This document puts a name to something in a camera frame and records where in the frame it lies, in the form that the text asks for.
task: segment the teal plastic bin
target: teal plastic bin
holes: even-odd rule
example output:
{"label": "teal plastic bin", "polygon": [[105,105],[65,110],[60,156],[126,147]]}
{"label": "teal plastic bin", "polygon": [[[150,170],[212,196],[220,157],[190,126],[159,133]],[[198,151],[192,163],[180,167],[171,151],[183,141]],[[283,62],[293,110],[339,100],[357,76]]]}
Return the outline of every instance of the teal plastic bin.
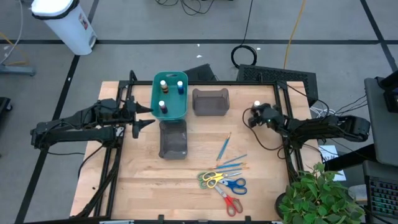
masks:
{"label": "teal plastic bin", "polygon": [[[167,94],[163,93],[160,87],[160,81],[165,80],[169,88]],[[184,86],[184,94],[179,94],[177,90],[177,82],[182,81]],[[153,109],[154,115],[159,121],[171,121],[185,119],[188,108],[188,76],[183,72],[159,72],[152,84],[152,98],[150,107]],[[164,101],[168,112],[163,114],[159,107],[159,101]]]}

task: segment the yellow scissors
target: yellow scissors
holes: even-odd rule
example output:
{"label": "yellow scissors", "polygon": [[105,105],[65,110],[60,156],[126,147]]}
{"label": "yellow scissors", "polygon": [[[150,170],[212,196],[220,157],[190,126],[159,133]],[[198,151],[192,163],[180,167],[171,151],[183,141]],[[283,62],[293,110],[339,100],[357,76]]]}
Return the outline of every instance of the yellow scissors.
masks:
{"label": "yellow scissors", "polygon": [[204,173],[203,175],[201,175],[201,178],[203,181],[207,182],[207,187],[213,188],[221,179],[224,179],[225,177],[228,177],[228,176],[234,176],[234,175],[237,175],[237,174],[228,175],[228,174],[222,174],[222,173],[216,173],[214,171],[210,171],[210,172],[207,172],[207,173]]}

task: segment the gray floor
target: gray floor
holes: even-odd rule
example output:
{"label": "gray floor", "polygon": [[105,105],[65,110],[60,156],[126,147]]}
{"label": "gray floor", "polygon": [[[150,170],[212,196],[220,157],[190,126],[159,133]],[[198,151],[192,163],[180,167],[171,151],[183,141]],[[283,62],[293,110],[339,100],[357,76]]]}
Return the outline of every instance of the gray floor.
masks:
{"label": "gray floor", "polygon": [[[367,0],[374,18],[387,40],[398,39],[394,16],[395,0]],[[93,0],[81,1],[86,14]],[[203,2],[206,9],[210,1]],[[0,32],[15,39],[19,31],[17,1],[3,1],[0,9]],[[51,40],[58,37],[42,21],[30,16],[24,6],[22,39]],[[216,0],[208,14],[190,17],[181,5],[162,7],[155,1],[100,0],[92,25],[100,40],[155,39],[241,39],[249,1]],[[300,1],[254,0],[248,39],[288,39]],[[303,40],[377,40],[357,0],[308,0],[295,39]],[[151,80],[163,70],[186,70],[209,63],[220,80],[235,80],[237,70],[229,54],[234,44],[146,44],[97,45],[92,54],[80,57],[62,116],[91,105],[105,80],[125,80],[133,69],[140,80]],[[257,65],[282,68],[286,45],[251,44],[257,51]],[[0,45],[4,55],[5,45]],[[37,69],[34,78],[0,76],[0,96],[12,98],[14,110],[0,129],[0,221],[12,223],[22,202],[39,152],[30,145],[29,130],[39,121],[53,116],[73,54],[62,44],[21,44]],[[398,45],[388,46],[398,57]],[[251,55],[236,53],[240,63],[250,63]],[[10,59],[19,60],[17,51]],[[288,69],[315,72],[319,97],[331,108],[351,103],[364,95],[366,77],[386,76],[391,68],[380,44],[376,45],[292,45]],[[366,107],[352,112],[369,118]],[[356,144],[340,140],[357,149],[372,142]],[[83,152],[86,143],[57,144],[53,152]],[[346,149],[337,146],[341,152]],[[26,221],[67,218],[75,193],[77,169],[81,156],[48,156],[35,191]],[[360,184],[360,169],[348,170],[349,184]]]}

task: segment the red scissors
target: red scissors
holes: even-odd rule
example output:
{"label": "red scissors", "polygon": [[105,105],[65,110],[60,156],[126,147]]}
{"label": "red scissors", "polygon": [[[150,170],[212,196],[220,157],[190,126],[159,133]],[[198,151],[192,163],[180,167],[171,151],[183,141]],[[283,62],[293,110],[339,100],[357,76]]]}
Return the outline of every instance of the red scissors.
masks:
{"label": "red scissors", "polygon": [[239,199],[232,198],[228,196],[219,186],[214,186],[214,188],[220,193],[221,196],[223,196],[225,202],[226,202],[226,213],[229,216],[234,216],[236,212],[242,213],[243,212],[243,207]]}

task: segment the plant pot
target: plant pot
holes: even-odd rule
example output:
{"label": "plant pot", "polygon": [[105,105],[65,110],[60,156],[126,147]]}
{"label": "plant pot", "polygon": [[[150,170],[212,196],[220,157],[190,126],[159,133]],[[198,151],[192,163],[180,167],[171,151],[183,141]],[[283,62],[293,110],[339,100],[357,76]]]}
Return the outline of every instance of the plant pot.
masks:
{"label": "plant pot", "polygon": [[282,203],[282,198],[285,197],[286,193],[282,193],[280,196],[276,198],[275,201],[275,212],[278,214],[279,218],[282,220],[284,219],[284,214],[282,213],[282,210],[279,208],[279,205]]}

